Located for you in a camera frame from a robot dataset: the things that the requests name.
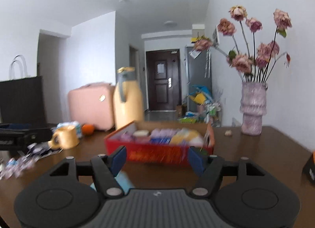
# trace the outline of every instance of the pink suitcase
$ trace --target pink suitcase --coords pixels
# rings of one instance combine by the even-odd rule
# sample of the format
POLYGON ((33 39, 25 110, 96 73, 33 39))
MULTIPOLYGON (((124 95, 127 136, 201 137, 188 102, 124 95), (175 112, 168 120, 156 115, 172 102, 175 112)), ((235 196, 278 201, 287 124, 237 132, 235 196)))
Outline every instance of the pink suitcase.
POLYGON ((108 83, 92 83, 68 93, 70 117, 80 124, 93 124, 98 130, 114 126, 113 94, 108 83))

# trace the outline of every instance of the gray refrigerator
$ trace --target gray refrigerator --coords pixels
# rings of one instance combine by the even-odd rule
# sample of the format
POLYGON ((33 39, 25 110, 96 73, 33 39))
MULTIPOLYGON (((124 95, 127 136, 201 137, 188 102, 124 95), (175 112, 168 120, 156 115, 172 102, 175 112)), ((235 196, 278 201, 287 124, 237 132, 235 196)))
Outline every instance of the gray refrigerator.
MULTIPOLYGON (((212 72, 211 72, 211 58, 209 61, 210 69, 207 69, 207 76, 205 78, 207 51, 201 52, 196 59, 193 59, 189 52, 193 47, 185 48, 186 59, 186 78, 187 78, 187 91, 190 95, 195 92, 196 89, 193 85, 206 86, 212 94, 212 72)), ((191 112, 197 112, 197 104, 187 97, 187 110, 191 112)))

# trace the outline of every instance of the textured ceramic vase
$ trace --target textured ceramic vase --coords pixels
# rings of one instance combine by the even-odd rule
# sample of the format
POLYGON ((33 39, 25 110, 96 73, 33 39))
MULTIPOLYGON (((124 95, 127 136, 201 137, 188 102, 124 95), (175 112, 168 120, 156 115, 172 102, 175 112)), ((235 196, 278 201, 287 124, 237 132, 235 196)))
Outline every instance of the textured ceramic vase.
POLYGON ((266 111, 266 83, 243 82, 240 111, 243 113, 242 133, 260 135, 262 116, 266 111))

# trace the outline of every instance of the red box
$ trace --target red box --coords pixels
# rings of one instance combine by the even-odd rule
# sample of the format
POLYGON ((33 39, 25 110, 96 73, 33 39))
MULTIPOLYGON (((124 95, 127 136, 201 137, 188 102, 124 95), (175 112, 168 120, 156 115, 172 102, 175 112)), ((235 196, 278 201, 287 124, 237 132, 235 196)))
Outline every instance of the red box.
POLYGON ((125 132, 133 133, 136 130, 148 130, 152 132, 156 128, 188 128, 197 130, 201 135, 205 136, 207 146, 205 146, 204 149, 206 149, 209 154, 213 153, 215 141, 213 129, 210 124, 181 124, 177 122, 134 121, 105 137, 107 154, 110 155, 119 146, 126 146, 127 160, 129 161, 188 166, 189 164, 187 161, 187 151, 189 146, 140 144, 134 141, 123 142, 119 140, 119 137, 125 132))

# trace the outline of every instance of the brown table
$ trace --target brown table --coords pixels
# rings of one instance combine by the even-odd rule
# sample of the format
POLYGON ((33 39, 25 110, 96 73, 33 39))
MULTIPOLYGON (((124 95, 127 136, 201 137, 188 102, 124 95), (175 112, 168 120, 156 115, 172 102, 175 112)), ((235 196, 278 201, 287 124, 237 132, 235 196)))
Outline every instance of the brown table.
MULTIPOLYGON (((233 136, 225 137, 226 128, 215 129, 216 155, 226 160, 237 161, 240 157, 249 157, 266 171, 295 191, 301 200, 301 211, 295 228, 314 227, 315 186, 312 186, 302 168, 311 153, 296 142, 272 127, 264 127, 259 137, 245 136, 240 128, 232 128, 233 136)), ((13 211, 17 194, 30 182, 39 177, 66 156, 74 156, 77 161, 86 161, 91 157, 106 153, 103 138, 106 133, 98 132, 82 140, 74 149, 63 150, 39 160, 36 167, 20 178, 0 181, 0 216, 10 228, 21 227, 13 211)), ((123 170, 137 188, 186 188, 190 189, 197 180, 191 168, 161 166, 153 164, 126 163, 123 170)), ((80 181, 90 184, 92 179, 80 177, 80 181)), ((224 178, 222 185, 235 178, 224 178)))

